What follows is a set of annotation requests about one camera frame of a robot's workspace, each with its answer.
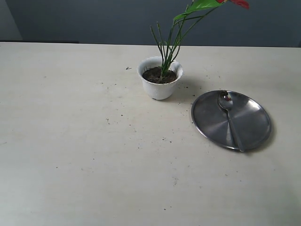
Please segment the steel spork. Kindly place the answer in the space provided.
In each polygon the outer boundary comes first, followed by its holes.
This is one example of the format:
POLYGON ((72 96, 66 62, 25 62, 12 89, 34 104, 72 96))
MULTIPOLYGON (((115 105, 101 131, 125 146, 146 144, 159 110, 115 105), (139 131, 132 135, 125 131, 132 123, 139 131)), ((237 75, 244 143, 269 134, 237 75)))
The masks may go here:
POLYGON ((240 152, 244 152, 245 149, 243 147, 243 144, 241 142, 241 139, 240 139, 239 134, 236 130, 236 127, 234 125, 234 122, 232 120, 232 116, 231 116, 231 113, 230 113, 234 103, 233 103, 233 101, 232 101, 232 99, 231 99, 231 97, 230 97, 230 95, 227 91, 224 90, 224 91, 220 92, 219 97, 218 97, 218 104, 222 109, 224 109, 226 111, 232 136, 233 136, 234 140, 236 141, 240 152))

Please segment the white plastic flower pot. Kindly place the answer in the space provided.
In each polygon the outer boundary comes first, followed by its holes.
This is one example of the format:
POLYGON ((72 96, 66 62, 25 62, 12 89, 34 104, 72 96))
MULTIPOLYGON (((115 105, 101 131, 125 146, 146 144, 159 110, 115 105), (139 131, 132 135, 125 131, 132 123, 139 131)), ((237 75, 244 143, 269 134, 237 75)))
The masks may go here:
POLYGON ((158 84, 152 83, 143 78, 144 72, 148 69, 161 66, 161 63, 162 59, 160 56, 153 56, 143 60, 137 67, 137 73, 142 79, 144 91, 150 98, 155 100, 164 100, 169 98, 176 90, 176 86, 179 84, 181 77, 184 75, 182 65, 177 61, 173 61, 169 67, 169 70, 176 74, 176 80, 173 82, 158 84))

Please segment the red artificial flower with stems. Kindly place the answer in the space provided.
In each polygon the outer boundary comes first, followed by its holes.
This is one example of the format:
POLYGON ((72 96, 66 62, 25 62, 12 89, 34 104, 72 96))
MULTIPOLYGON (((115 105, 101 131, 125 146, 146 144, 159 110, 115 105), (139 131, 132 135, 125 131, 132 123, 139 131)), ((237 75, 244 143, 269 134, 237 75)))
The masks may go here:
POLYGON ((169 70, 173 61, 177 58, 182 41, 188 32, 202 19, 215 11, 218 7, 225 4, 225 0, 193 0, 187 5, 185 11, 173 18, 167 40, 162 37, 159 23, 156 23, 158 36, 154 29, 150 27, 151 34, 158 47, 161 63, 161 73, 169 70))

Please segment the brown soil clump with roots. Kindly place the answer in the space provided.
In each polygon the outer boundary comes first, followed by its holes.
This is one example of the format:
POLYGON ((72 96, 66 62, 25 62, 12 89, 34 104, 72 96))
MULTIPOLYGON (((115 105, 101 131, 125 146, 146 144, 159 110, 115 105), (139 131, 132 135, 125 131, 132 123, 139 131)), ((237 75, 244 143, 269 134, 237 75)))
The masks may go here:
POLYGON ((174 71, 167 70, 161 73, 161 67, 154 67, 146 70, 142 74, 142 77, 145 80, 156 84, 167 84, 177 79, 177 75, 174 71))

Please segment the round steel plate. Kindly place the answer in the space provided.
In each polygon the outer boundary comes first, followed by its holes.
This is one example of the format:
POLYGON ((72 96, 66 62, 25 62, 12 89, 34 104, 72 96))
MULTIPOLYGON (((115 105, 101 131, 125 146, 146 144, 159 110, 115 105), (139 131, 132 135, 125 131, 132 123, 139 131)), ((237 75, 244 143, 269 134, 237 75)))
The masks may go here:
MULTIPOLYGON (((218 103, 223 90, 200 95, 191 107, 191 118, 198 131, 218 146, 239 150, 228 121, 227 111, 218 103)), ((245 150, 258 148, 270 137, 272 123, 268 113, 250 97, 226 91, 233 102, 232 122, 245 150)))

